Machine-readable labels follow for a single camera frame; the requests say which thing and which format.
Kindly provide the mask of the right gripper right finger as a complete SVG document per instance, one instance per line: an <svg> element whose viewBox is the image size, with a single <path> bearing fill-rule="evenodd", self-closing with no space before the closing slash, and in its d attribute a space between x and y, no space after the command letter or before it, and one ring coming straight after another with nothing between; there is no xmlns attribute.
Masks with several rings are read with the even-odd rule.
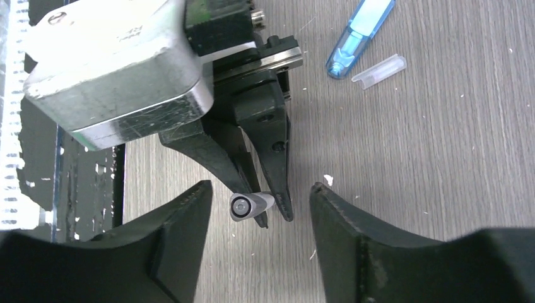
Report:
<svg viewBox="0 0 535 303"><path fill-rule="evenodd" d="M397 228L316 183L310 212L327 302L533 302L534 229L437 241Z"/></svg>

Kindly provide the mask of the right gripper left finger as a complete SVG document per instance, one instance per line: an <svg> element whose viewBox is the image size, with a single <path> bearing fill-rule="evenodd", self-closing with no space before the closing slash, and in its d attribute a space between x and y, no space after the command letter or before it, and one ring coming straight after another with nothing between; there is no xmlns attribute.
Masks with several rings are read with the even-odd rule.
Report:
<svg viewBox="0 0 535 303"><path fill-rule="evenodd" d="M200 181L88 241L2 232L1 301L193 302L212 198Z"/></svg>

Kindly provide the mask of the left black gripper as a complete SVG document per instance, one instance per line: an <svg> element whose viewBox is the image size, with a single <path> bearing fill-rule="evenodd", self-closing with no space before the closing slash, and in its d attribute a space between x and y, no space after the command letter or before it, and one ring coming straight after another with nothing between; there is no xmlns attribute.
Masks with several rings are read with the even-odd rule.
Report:
<svg viewBox="0 0 535 303"><path fill-rule="evenodd" d="M197 54L207 59L214 75L215 101L201 119L158 133L160 143L193 159L233 193L260 191L244 134L256 149L265 179L282 217L294 219L288 189L290 96L288 70L302 65L297 40L276 35L263 41L264 13L253 1L187 1L185 33ZM275 81L231 95L236 82L263 71Z"/></svg>

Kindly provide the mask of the white marker blue tip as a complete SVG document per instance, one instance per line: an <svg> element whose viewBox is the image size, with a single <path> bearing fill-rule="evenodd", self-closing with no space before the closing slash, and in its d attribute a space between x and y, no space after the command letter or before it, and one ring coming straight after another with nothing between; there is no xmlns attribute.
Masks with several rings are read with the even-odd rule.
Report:
<svg viewBox="0 0 535 303"><path fill-rule="evenodd" d="M234 193L230 197L230 216L233 221L257 217L275 204L275 198L268 192Z"/></svg>

